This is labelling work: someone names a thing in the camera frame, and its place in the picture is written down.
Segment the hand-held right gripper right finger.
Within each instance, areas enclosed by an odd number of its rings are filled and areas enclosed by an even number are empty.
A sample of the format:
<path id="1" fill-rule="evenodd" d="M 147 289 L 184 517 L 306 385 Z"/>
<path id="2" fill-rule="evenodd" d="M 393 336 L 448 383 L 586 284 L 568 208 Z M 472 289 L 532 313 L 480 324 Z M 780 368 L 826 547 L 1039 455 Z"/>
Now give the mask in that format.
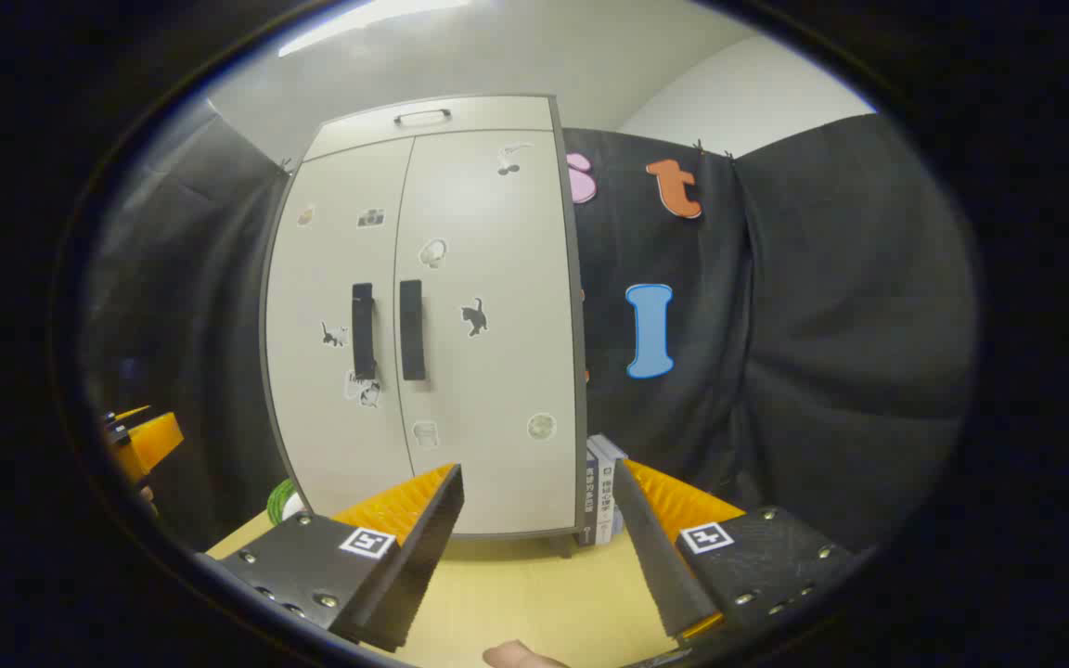
<path id="1" fill-rule="evenodd" d="M 777 630 L 864 561 L 783 507 L 741 510 L 640 462 L 616 461 L 611 493 L 677 641 Z"/>

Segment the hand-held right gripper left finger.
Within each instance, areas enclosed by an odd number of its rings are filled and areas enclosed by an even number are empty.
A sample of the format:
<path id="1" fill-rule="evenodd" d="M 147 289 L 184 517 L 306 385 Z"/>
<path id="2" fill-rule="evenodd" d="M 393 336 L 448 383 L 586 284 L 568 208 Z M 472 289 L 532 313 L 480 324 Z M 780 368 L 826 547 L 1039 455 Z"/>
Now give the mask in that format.
<path id="1" fill-rule="evenodd" d="M 461 466 L 444 465 L 332 517 L 294 513 L 219 568 L 264 604 L 324 633 L 396 651 L 463 504 Z"/>

